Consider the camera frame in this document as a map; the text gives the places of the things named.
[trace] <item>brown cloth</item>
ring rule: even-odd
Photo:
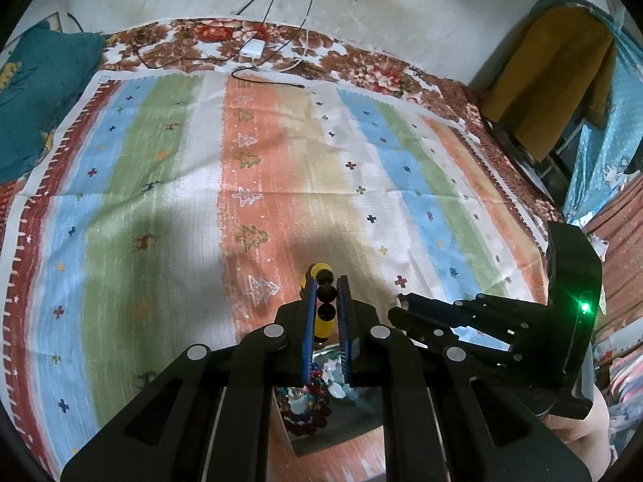
[[[584,7],[554,7],[526,29],[482,115],[537,160],[554,148],[587,95],[586,117],[604,126],[616,48],[609,28]]]
[[[643,176],[607,203],[584,228],[610,242],[603,264],[607,315],[599,314],[596,340],[643,317]]]

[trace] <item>teal fabric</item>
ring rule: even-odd
[[[98,69],[104,38],[63,34],[44,21],[22,36],[7,63],[20,67],[0,90],[0,184],[29,172]]]

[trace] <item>bed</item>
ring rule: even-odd
[[[271,322],[313,262],[383,320],[405,292],[546,301],[559,215],[467,89],[314,31],[262,66],[297,63],[284,81],[303,88],[230,76],[248,38],[266,59],[295,32],[217,18],[113,35],[50,153],[0,194],[0,397],[54,478],[187,346]],[[274,480],[384,468],[380,429],[304,458],[271,437]]]

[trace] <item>white charger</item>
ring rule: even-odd
[[[252,40],[250,40],[243,46],[243,48],[239,51],[239,54],[244,57],[249,57],[250,59],[258,59],[264,52],[265,46],[266,42],[264,40],[257,40],[256,38],[252,38]]]

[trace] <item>blue stripe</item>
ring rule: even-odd
[[[137,109],[155,84],[155,78],[131,80],[112,96],[70,169],[73,177],[52,201],[46,241],[50,257],[39,280],[44,298],[43,304],[35,307],[33,342],[38,343],[40,353],[37,375],[49,444],[61,468],[72,457],[72,448],[82,448],[100,429],[82,351],[82,311],[91,310],[91,306],[84,306],[87,229],[102,206],[101,193],[107,188]],[[90,177],[87,172],[92,168],[97,173]],[[59,263],[64,264],[61,271],[56,268]],[[58,306],[64,313],[56,319],[53,311]],[[60,357],[58,364],[54,355]],[[61,399],[69,405],[66,413],[58,406]]]
[[[377,148],[382,167],[393,185],[401,191],[420,232],[422,244],[442,281],[446,296],[444,300],[473,299],[481,291],[480,284],[451,233],[430,184],[424,180],[419,162],[389,130],[374,100],[346,90],[339,90],[339,95],[359,123],[359,130]],[[432,221],[426,215],[429,211],[433,214]],[[443,243],[442,247],[438,244],[439,240]],[[455,277],[451,274],[452,268],[458,272]]]

